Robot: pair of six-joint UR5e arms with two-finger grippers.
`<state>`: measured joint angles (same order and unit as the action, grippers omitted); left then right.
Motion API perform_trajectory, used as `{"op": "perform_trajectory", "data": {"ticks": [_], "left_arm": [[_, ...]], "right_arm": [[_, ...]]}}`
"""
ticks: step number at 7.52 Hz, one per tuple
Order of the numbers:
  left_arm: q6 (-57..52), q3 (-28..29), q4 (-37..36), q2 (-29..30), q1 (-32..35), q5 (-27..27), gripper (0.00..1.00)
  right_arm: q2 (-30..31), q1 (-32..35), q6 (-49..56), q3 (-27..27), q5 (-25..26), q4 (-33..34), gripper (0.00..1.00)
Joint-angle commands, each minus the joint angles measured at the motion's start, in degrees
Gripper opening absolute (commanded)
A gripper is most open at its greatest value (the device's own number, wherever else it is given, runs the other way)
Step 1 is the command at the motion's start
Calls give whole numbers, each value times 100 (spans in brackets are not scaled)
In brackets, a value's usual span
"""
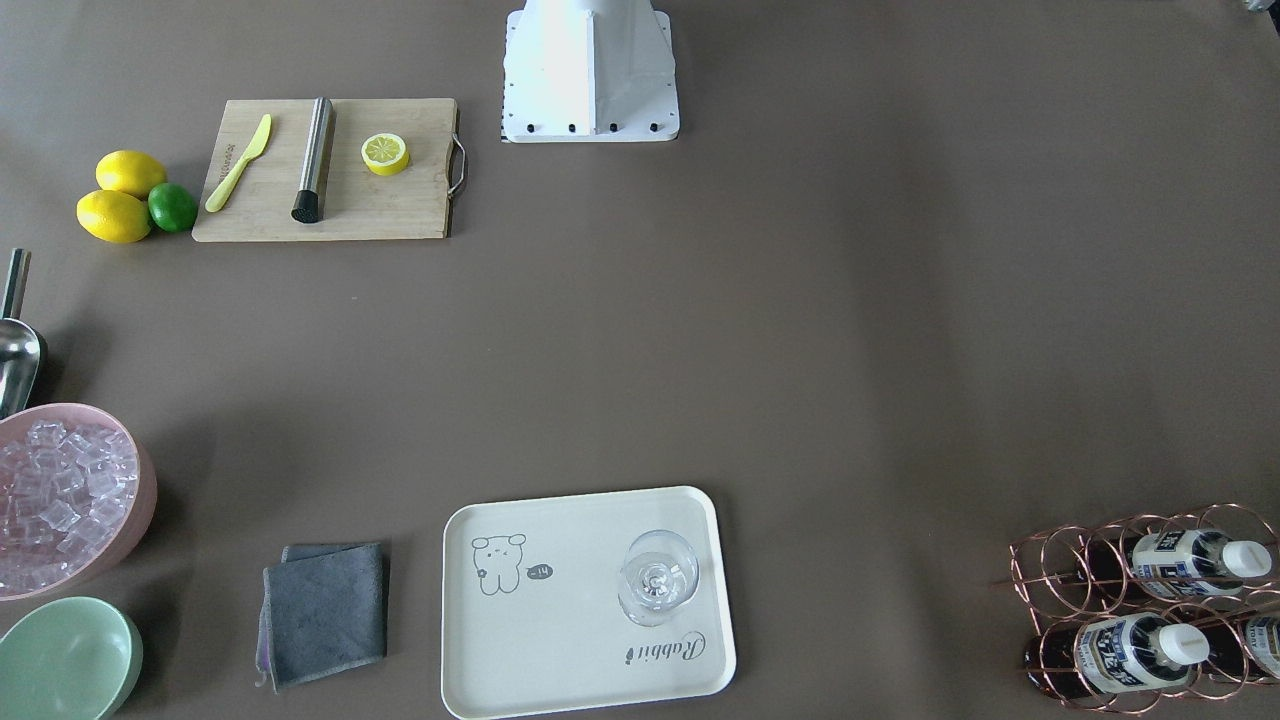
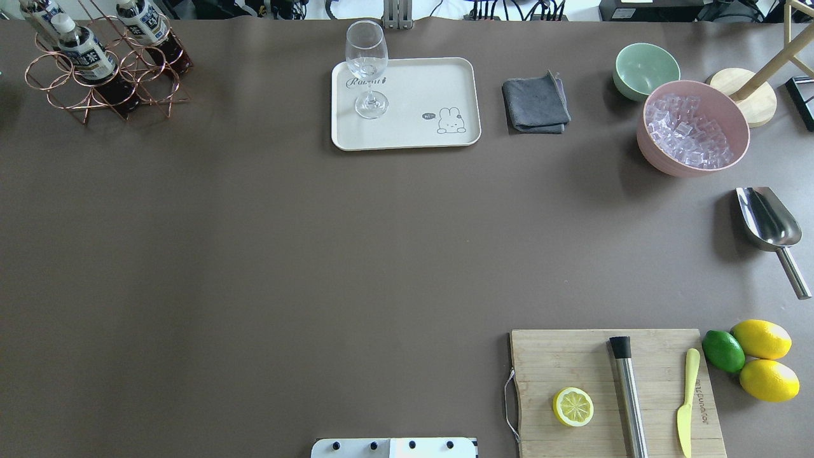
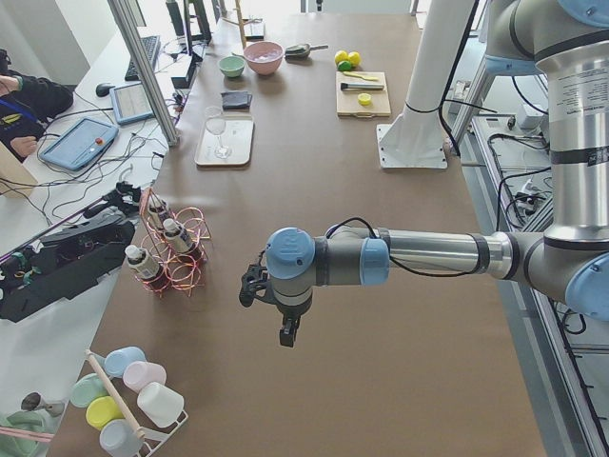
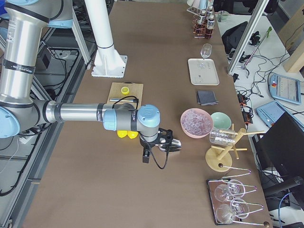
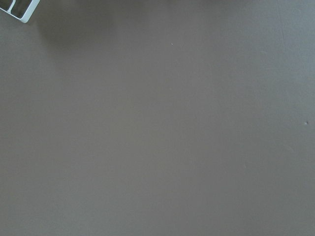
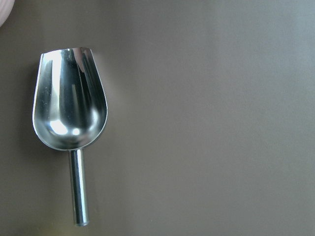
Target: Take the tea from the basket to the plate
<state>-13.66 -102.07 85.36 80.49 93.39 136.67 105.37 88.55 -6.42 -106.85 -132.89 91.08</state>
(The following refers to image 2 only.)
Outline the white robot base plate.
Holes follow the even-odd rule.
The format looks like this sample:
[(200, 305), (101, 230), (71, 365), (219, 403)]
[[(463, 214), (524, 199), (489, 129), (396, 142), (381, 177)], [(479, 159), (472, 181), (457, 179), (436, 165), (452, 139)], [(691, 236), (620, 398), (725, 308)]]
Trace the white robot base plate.
[(323, 438), (311, 457), (478, 457), (477, 440), (466, 437)]

